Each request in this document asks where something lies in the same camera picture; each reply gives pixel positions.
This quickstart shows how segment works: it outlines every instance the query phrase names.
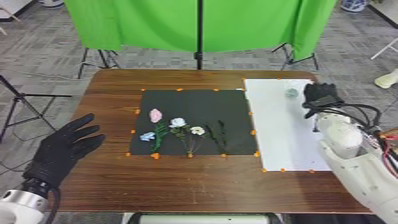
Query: floor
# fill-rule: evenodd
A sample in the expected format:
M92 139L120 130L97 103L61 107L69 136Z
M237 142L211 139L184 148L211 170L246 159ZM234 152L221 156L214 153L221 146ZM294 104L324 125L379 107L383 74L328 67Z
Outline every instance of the floor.
M74 80L83 48L65 8L44 9L33 5L19 18L21 23L1 23L8 36L0 36L0 74L21 92L72 95L70 99L54 101L47 111L47 119L54 127L60 127L69 121L95 68L86 68L83 79ZM385 52L372 61L369 57L395 36L398 29L367 9L360 14L347 14L335 8L315 49L319 70L314 71L310 61L287 67L289 70L315 73L321 82L335 83L340 97L347 102L378 107L383 111L383 128L398 126L398 86L383 90L372 85L372 79L398 67L398 55ZM204 69L278 70L282 53L271 54L269 51L271 49L257 49L232 53L205 53ZM122 68L195 68L189 53L156 49L125 47L115 59ZM99 63L93 52L90 61ZM10 99L12 94L0 86L0 125L5 121ZM45 100L33 98L31 103L42 108ZM29 113L21 106L15 112L17 121ZM8 130L0 145L0 161L8 167L31 158L42 135L47 133L49 129L38 121ZM19 174L1 174L3 171L0 167L0 192L15 187L21 181ZM54 223L118 222L120 214L60 213Z

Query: black glove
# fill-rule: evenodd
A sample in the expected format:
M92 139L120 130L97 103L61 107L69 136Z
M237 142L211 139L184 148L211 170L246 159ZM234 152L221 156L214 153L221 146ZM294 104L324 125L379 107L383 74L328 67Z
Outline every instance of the black glove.
M333 84L307 84L303 89L305 102L303 108L308 108L305 119L315 114L315 108L339 107L344 103L337 96L337 89Z
M86 114L44 138L31 163L22 173L22 178L38 179L54 189L58 188L77 160L102 144L104 135L81 139L99 130L97 125L81 128L92 120L93 114Z

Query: green backdrop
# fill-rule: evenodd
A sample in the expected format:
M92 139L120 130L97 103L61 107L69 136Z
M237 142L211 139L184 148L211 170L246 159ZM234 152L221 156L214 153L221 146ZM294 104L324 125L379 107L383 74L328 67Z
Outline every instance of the green backdrop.
M204 52L289 43L310 56L335 0L204 0ZM85 47L195 52L196 0L65 0Z

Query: blue flower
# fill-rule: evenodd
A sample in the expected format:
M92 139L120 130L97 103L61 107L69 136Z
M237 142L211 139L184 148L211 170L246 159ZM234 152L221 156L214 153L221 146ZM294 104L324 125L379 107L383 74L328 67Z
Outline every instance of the blue flower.
M147 132L140 135L140 141L148 142L154 139L154 132Z

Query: black mat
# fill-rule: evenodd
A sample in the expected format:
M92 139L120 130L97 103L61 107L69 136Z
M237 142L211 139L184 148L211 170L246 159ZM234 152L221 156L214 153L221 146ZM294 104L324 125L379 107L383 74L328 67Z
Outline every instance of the black mat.
M239 90L172 90L145 91L141 95L140 114L134 122L134 135L131 140L131 154L148 155L154 141L141 142L140 135L154 130L148 111L157 109L163 114L161 121L170 124L170 119L182 118L189 126L209 124L216 130L218 120L225 124L227 154L250 155L257 150L255 137L250 135L252 122L244 93ZM159 147L161 155L186 154L182 143L168 133ZM196 155L218 155L220 150L209 138L204 138Z

